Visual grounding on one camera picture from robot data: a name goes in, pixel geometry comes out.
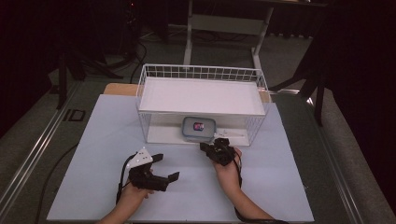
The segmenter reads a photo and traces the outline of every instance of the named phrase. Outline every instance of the white shelf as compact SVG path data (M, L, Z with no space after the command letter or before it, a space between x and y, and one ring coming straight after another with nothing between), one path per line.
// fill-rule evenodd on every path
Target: white shelf
M146 78L139 112L265 116L255 82L172 77Z

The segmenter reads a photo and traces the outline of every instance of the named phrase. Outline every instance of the white wire basket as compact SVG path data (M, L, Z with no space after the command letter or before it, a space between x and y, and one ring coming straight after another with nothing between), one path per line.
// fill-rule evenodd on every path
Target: white wire basket
M188 144L186 117L214 119L215 137L249 146L272 103L262 70L236 67L145 64L136 107L148 143Z

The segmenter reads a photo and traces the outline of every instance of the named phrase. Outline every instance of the small tin box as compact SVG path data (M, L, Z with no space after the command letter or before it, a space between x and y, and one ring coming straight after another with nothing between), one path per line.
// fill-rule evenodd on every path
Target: small tin box
M216 132L213 119L186 117L183 119L181 133L188 142L211 142Z

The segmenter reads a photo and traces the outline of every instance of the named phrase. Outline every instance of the table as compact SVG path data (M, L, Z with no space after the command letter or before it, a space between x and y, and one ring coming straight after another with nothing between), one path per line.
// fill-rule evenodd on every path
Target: table
M141 147L163 153L155 175L180 172L166 192L156 192L133 222L218 222L239 220L217 183L210 160L196 145L146 144L135 111L135 86L110 84L99 96L48 220L93 221L115 204L121 167ZM277 219L313 221L288 138L273 104L251 147L243 152L243 190Z
M241 4L238 1L229 1L229 2L230 4ZM188 12L188 20L187 20L187 44L184 53L183 64L189 65L191 63L191 52L192 52L191 35L192 35L192 30L196 29L196 30L216 31L216 32L234 33L234 34L242 34L242 35L256 35L258 37L258 42L256 47L251 49L251 55L254 63L254 68L262 70L259 53L275 6L293 5L298 7L325 8L328 5L325 3L311 3L309 0L308 1L256 0L256 1L244 2L244 4L252 4L252 3L260 3L268 6L265 12L265 18L263 20L194 14L192 11L193 0L189 0L189 12Z

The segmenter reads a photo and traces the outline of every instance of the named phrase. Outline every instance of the metal stand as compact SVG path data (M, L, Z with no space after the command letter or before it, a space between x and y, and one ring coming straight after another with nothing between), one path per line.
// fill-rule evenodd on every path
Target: metal stand
M237 19L228 17L206 16L192 13L192 0L189 1L189 16L187 20L187 44L184 53L184 65L191 64L192 29L228 32L244 35L257 35L259 41L255 48L251 49L251 55L256 69L262 69L259 58L259 52L262 42L265 38L267 28L274 11L273 7L269 7L264 21Z
M72 77L76 80L84 80L87 76L81 62L86 63L88 66L96 69L107 77L116 79L123 78L110 72L101 64L91 60L63 38L60 38L60 40L62 53L59 58L59 85L54 86L52 90L52 93L59 94L59 101L56 109L62 108L67 99L67 69L69 69Z

